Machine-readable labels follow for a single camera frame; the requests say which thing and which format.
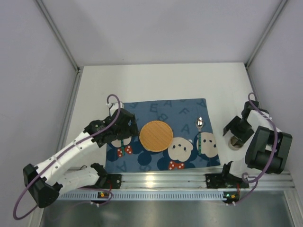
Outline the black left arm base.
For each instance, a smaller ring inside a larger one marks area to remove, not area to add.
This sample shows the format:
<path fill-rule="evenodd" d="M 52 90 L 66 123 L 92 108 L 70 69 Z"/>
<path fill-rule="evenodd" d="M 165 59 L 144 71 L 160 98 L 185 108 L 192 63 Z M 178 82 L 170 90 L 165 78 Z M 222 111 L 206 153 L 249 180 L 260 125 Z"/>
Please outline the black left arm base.
<path fill-rule="evenodd" d="M 101 189 L 120 189 L 122 184 L 121 174 L 108 174 L 106 171 L 101 175 L 99 184 Z"/>

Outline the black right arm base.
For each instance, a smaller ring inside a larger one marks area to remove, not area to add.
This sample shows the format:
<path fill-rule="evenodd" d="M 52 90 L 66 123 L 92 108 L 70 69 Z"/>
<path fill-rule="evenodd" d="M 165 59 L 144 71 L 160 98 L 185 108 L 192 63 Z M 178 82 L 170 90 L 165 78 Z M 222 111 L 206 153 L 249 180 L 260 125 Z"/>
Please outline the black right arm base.
<path fill-rule="evenodd" d="M 208 189 L 249 188 L 249 184 L 230 173 L 231 162 L 223 165 L 221 173 L 205 174 Z"/>

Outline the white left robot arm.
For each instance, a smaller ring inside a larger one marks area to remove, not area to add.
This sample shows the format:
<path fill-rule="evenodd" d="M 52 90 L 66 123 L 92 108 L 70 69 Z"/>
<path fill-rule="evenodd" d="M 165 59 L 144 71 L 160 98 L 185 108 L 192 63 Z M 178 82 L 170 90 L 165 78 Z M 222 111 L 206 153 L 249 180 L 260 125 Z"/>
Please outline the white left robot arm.
<path fill-rule="evenodd" d="M 104 120 L 94 120 L 68 146 L 37 165 L 23 169 L 24 183 L 39 208 L 54 203 L 59 196 L 86 186 L 101 188 L 107 172 L 101 164 L 69 172 L 77 161 L 115 140 L 139 134 L 135 115 L 121 108 Z"/>

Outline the blue cartoon placemat cloth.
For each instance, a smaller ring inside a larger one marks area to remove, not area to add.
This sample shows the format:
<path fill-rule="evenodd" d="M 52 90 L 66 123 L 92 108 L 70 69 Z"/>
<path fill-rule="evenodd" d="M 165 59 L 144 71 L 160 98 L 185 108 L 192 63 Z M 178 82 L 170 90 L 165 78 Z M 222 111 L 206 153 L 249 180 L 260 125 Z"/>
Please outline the blue cartoon placemat cloth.
<path fill-rule="evenodd" d="M 206 99 L 123 103 L 139 135 L 107 145 L 108 173 L 172 171 L 220 165 Z"/>

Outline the round wooden plate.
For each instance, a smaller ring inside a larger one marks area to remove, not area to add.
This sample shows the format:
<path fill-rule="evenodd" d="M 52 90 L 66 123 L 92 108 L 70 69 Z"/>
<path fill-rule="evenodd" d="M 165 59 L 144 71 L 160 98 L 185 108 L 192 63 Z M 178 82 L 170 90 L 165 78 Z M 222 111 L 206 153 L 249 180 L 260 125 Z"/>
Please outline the round wooden plate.
<path fill-rule="evenodd" d="M 172 143 L 174 138 L 172 128 L 163 121 L 146 123 L 139 133 L 142 146 L 151 152 L 162 152 Z"/>

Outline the metal spoon patterned handle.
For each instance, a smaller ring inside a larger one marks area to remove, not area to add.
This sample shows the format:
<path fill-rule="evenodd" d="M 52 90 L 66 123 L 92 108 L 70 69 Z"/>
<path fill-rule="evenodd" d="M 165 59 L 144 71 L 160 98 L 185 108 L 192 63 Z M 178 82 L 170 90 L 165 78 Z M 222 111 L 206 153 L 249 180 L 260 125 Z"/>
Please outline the metal spoon patterned handle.
<path fill-rule="evenodd" d="M 198 117 L 196 119 L 196 128 L 198 129 L 198 140 L 197 140 L 197 150 L 198 150 L 198 154 L 201 155 L 201 132 L 202 132 L 202 128 L 204 126 L 204 120 L 202 117 Z"/>

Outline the metal fork patterned handle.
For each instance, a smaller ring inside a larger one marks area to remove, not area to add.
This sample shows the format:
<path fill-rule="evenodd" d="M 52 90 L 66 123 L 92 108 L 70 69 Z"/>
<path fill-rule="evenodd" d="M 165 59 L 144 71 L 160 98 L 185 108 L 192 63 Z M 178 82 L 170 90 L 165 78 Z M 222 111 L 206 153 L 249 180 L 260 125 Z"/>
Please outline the metal fork patterned handle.
<path fill-rule="evenodd" d="M 121 140 L 120 154 L 121 157 L 125 155 L 124 140 Z"/>

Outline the small clear glass cup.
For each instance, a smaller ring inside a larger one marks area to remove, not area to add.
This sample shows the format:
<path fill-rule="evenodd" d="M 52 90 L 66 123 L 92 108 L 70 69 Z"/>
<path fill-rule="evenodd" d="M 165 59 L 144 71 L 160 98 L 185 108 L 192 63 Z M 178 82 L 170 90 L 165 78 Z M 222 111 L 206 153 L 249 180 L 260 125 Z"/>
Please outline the small clear glass cup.
<path fill-rule="evenodd" d="M 239 150 L 243 147 L 243 143 L 235 136 L 232 136 L 228 141 L 228 146 L 231 150 Z"/>

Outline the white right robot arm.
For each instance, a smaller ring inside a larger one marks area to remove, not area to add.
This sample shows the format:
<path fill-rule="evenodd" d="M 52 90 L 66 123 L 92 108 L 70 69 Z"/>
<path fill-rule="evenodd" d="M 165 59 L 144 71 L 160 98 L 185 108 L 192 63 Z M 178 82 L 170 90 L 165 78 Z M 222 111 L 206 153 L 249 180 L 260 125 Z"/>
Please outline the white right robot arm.
<path fill-rule="evenodd" d="M 226 184 L 249 183 L 247 169 L 257 169 L 263 174 L 283 172 L 293 137 L 279 130 L 265 109 L 257 101 L 247 101 L 241 116 L 235 116 L 223 129 L 229 136 L 230 149 L 247 146 L 245 157 L 224 164 L 222 178 Z"/>

